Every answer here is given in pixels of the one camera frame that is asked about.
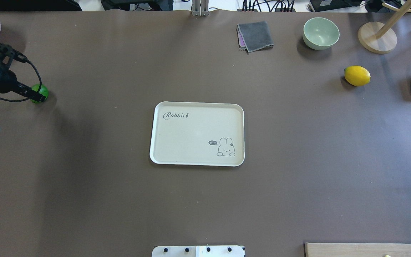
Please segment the green lime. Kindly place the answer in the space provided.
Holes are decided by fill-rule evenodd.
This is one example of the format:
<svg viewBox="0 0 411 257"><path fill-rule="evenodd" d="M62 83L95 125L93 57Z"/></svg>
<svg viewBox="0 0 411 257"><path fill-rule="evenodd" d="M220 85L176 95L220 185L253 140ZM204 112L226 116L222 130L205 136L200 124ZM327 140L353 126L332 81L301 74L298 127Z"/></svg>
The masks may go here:
<svg viewBox="0 0 411 257"><path fill-rule="evenodd" d="M39 88L40 88L39 93L41 95L43 95L45 97L45 100L46 100L49 96L49 90L47 89L46 86L40 85L40 84L35 84L31 87L31 89L33 89L36 92L38 91Z"/></svg>

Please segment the yellow lemon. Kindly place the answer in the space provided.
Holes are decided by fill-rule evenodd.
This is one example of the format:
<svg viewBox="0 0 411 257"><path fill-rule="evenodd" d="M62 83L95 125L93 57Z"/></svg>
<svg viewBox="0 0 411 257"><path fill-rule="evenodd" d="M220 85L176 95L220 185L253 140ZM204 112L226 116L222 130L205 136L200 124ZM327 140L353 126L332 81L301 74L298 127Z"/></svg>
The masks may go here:
<svg viewBox="0 0 411 257"><path fill-rule="evenodd" d="M344 78L352 86L364 86L370 82L370 72L362 66L349 66L344 69Z"/></svg>

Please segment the cream rabbit tray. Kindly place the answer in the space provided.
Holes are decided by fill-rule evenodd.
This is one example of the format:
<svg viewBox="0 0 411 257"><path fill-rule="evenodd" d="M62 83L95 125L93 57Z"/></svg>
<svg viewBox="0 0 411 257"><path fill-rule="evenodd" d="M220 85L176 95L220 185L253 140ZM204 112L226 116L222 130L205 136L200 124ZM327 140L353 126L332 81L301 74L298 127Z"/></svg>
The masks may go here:
<svg viewBox="0 0 411 257"><path fill-rule="evenodd" d="M162 101L154 109L149 156L156 164L240 166L244 110L238 104Z"/></svg>

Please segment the grey folded cloth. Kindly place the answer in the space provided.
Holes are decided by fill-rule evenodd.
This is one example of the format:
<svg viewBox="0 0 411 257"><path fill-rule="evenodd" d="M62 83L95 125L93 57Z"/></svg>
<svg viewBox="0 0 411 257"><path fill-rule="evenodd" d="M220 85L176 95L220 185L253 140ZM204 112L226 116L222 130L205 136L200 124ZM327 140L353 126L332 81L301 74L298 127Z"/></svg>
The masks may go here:
<svg viewBox="0 0 411 257"><path fill-rule="evenodd" d="M274 46L267 21L238 24L237 33L239 48L248 53Z"/></svg>

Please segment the mint green bowl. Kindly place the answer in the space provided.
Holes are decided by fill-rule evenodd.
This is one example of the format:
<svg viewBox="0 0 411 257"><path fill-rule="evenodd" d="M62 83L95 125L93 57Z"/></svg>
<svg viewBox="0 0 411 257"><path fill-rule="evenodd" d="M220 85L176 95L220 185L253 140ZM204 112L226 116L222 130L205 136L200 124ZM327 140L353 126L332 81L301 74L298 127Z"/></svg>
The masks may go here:
<svg viewBox="0 0 411 257"><path fill-rule="evenodd" d="M305 22L302 38L311 49L328 49L340 38L337 25L329 19L314 17Z"/></svg>

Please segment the wooden board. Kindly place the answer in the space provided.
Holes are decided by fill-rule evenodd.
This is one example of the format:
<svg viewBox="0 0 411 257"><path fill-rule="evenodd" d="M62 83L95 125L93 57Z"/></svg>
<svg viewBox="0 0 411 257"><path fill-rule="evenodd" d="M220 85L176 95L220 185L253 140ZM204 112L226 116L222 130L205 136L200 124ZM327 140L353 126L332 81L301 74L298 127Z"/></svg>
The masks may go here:
<svg viewBox="0 0 411 257"><path fill-rule="evenodd" d="M411 244L404 243L311 243L307 257L411 257Z"/></svg>

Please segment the wooden mug tree stand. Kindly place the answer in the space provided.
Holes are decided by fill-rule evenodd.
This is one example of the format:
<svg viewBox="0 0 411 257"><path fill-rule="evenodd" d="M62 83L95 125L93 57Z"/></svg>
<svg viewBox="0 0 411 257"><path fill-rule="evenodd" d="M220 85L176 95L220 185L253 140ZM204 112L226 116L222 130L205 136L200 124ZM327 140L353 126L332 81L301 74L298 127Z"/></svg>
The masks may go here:
<svg viewBox="0 0 411 257"><path fill-rule="evenodd" d="M376 54L387 54L395 49L397 36L392 27L405 13L411 12L411 0L407 0L400 8L387 3L382 5L393 10L393 16L385 24L368 22L362 25L357 33L363 47Z"/></svg>

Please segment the aluminium frame post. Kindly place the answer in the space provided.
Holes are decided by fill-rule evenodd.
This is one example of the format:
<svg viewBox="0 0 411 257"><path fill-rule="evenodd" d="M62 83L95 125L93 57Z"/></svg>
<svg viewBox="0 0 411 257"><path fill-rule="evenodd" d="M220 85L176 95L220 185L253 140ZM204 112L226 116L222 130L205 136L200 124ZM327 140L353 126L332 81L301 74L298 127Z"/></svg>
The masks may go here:
<svg viewBox="0 0 411 257"><path fill-rule="evenodd" d="M209 16L209 0L192 0L192 16Z"/></svg>

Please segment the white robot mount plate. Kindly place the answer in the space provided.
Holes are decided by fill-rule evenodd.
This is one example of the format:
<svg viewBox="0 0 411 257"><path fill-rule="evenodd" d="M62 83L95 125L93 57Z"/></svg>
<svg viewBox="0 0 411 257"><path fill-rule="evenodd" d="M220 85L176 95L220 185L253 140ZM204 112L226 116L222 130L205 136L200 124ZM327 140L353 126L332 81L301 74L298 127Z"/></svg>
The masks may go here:
<svg viewBox="0 0 411 257"><path fill-rule="evenodd" d="M152 257L245 257L240 245L157 246Z"/></svg>

